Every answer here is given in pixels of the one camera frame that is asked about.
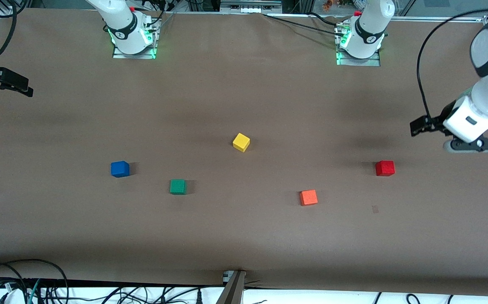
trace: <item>cube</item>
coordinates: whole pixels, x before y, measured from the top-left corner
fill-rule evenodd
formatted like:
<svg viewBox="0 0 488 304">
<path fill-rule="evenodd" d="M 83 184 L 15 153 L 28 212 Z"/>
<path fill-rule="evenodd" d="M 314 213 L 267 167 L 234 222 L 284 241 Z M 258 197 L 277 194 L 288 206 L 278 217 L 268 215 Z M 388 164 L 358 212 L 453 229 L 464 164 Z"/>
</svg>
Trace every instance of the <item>cube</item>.
<svg viewBox="0 0 488 304">
<path fill-rule="evenodd" d="M 171 179 L 170 193 L 173 195 L 186 195 L 187 185 L 184 179 Z"/>
<path fill-rule="evenodd" d="M 126 177 L 130 175 L 129 164 L 121 161 L 110 164 L 110 175 L 114 177 Z"/>
<path fill-rule="evenodd" d="M 238 135 L 236 135 L 236 138 L 232 141 L 232 146 L 240 152 L 245 152 L 245 150 L 249 146 L 250 141 L 251 140 L 249 139 L 249 137 L 245 136 L 242 133 L 238 133 Z"/>
<path fill-rule="evenodd" d="M 300 204 L 302 206 L 309 206 L 317 204 L 317 193 L 315 190 L 306 190 L 300 192 Z"/>
<path fill-rule="evenodd" d="M 380 161 L 375 164 L 375 173 L 377 176 L 390 176 L 396 173 L 394 161 Z"/>
</svg>

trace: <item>yellow cube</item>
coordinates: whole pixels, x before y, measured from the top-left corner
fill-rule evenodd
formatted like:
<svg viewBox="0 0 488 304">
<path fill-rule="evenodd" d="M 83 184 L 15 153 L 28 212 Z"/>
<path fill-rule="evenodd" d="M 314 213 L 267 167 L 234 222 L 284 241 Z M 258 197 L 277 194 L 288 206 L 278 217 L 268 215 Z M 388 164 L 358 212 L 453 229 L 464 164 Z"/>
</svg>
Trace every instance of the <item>yellow cube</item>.
<svg viewBox="0 0 488 304">
<path fill-rule="evenodd" d="M 251 140 L 249 139 L 249 137 L 245 136 L 242 133 L 238 133 L 238 135 L 236 135 L 236 138 L 232 141 L 232 146 L 240 152 L 245 152 L 245 150 L 249 146 L 250 141 Z"/>
</svg>

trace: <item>blue cube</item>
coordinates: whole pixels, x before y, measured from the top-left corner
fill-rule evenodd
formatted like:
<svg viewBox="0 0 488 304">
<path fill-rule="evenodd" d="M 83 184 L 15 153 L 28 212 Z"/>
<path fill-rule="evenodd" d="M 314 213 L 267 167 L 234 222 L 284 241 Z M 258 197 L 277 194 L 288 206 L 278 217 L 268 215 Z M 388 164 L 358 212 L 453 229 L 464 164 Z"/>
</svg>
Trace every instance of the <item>blue cube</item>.
<svg viewBox="0 0 488 304">
<path fill-rule="evenodd" d="M 129 164 L 124 161 L 111 163 L 110 174 L 114 177 L 129 176 Z"/>
</svg>

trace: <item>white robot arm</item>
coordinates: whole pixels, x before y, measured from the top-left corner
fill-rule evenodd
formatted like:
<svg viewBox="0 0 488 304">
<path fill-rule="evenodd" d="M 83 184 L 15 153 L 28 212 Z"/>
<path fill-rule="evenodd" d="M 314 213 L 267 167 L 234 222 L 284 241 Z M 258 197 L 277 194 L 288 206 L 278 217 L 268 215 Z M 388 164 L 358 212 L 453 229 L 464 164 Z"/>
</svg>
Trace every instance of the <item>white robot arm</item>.
<svg viewBox="0 0 488 304">
<path fill-rule="evenodd" d="M 412 136 L 426 131 L 441 131 L 454 135 L 444 145 L 449 152 L 488 151 L 488 24 L 475 36 L 470 55 L 473 67 L 481 79 L 462 93 L 457 100 L 431 119 L 422 116 L 411 123 Z"/>
<path fill-rule="evenodd" d="M 384 31 L 395 12 L 392 0 L 369 0 L 361 16 L 344 21 L 350 24 L 350 33 L 341 40 L 340 47 L 352 57 L 370 58 L 381 47 Z"/>
<path fill-rule="evenodd" d="M 137 54 L 153 43 L 149 33 L 152 19 L 132 12 L 125 0 L 86 0 L 103 17 L 116 47 L 125 54 Z"/>
</svg>

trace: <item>blue cable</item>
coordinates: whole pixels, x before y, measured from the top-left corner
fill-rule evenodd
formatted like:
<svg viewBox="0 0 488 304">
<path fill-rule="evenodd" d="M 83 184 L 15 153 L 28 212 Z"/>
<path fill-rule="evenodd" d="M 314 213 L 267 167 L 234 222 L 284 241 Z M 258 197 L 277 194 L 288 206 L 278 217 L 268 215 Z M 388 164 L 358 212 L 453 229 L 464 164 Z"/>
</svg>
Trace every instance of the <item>blue cable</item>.
<svg viewBox="0 0 488 304">
<path fill-rule="evenodd" d="M 35 285 L 33 285 L 32 294 L 30 295 L 30 298 L 28 299 L 28 304 L 32 304 L 33 295 L 35 294 L 35 290 L 37 289 L 37 284 L 39 284 L 39 281 L 41 281 L 41 279 L 37 279 L 37 282 L 35 282 Z"/>
</svg>

